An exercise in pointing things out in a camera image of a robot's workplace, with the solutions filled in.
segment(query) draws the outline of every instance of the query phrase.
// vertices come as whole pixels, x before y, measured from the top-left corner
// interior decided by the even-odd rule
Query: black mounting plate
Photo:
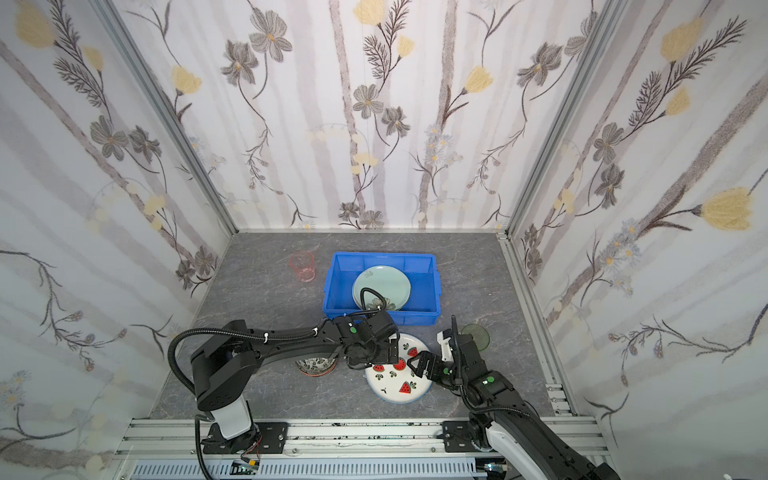
[[[261,432],[262,438],[259,442],[260,454],[281,454],[286,443],[286,433],[288,431],[287,422],[256,422]],[[221,435],[219,424],[214,423],[210,426],[208,437],[203,439],[203,453],[206,455],[233,454],[248,449],[253,442],[244,437],[235,437],[231,440],[225,440]]]
[[[448,420],[442,423],[442,444],[446,453],[477,452],[469,438],[469,422]]]

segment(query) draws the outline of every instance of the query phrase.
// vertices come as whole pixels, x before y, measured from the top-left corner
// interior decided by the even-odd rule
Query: light green plate
[[[392,266],[372,266],[362,272],[352,285],[352,297],[358,308],[360,305],[360,290],[368,287],[379,292],[387,300],[387,310],[400,310],[411,296],[411,282],[408,277]],[[366,310],[379,306],[381,300],[370,292],[366,292]]]

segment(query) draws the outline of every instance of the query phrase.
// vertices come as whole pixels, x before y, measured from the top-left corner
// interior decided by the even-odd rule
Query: gray marble table
[[[317,277],[299,282],[288,265],[297,250],[311,250]],[[501,247],[492,233],[239,233],[221,263],[194,326],[222,326],[245,319],[251,327],[295,328],[323,318],[323,282],[337,251],[432,253],[442,278],[442,315],[434,326],[404,326],[437,352],[437,332],[483,325],[491,345],[482,352],[488,367],[504,373],[542,416],[552,415],[544,377],[509,277]],[[181,348],[188,376],[190,354],[205,340],[191,337]],[[269,364],[245,389],[256,418],[338,419],[466,416],[460,399],[434,387],[405,405],[381,400],[362,372],[339,364],[328,375],[303,375],[293,362]],[[151,413],[153,419],[190,419],[194,397],[171,376]]]

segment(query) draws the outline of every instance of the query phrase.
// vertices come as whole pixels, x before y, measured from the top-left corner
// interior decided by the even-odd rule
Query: metal corner post
[[[522,222],[525,212],[527,212],[528,208],[531,206],[536,190],[554,157],[557,147],[560,144],[560,140],[565,133],[565,129],[568,127],[568,123],[576,113],[579,101],[584,97],[584,93],[587,90],[592,74],[597,68],[603,52],[608,46],[608,42],[611,40],[611,36],[618,25],[621,14],[624,12],[624,8],[629,1],[630,0],[606,0],[603,11],[598,16],[598,21],[594,26],[593,33],[587,42],[587,46],[582,52],[583,57],[578,63],[576,72],[571,79],[571,83],[568,85],[568,90],[563,97],[558,113],[555,115],[552,126],[550,127],[542,148],[536,157],[531,174],[525,184],[525,189],[509,219],[509,224],[505,231],[507,238],[511,238],[513,232],[517,230],[519,224]]]
[[[139,53],[131,34],[123,23],[117,8],[112,0],[88,0],[96,16],[101,21],[104,30],[111,38],[115,47],[120,52],[121,57],[131,70],[141,91],[152,105],[157,116],[165,126],[166,131],[174,142],[175,147],[181,152],[187,165],[192,172],[192,176],[202,189],[210,205],[220,218],[223,225],[227,228],[230,235],[237,233],[237,226],[230,216],[224,203],[221,201],[216,187],[211,183],[210,178],[205,172],[205,168],[200,158],[194,152],[194,149],[184,133],[184,128],[176,118],[176,115],[170,109],[170,105],[165,101],[164,93],[160,85],[155,80],[152,72]]]

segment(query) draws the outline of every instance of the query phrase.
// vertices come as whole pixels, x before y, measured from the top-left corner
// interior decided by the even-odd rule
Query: white plate with watermelon pattern
[[[406,360],[422,350],[429,350],[424,342],[413,335],[401,333],[398,364],[374,365],[366,369],[366,379],[371,390],[392,403],[410,403],[422,397],[432,386],[432,381],[419,378],[406,365]]]

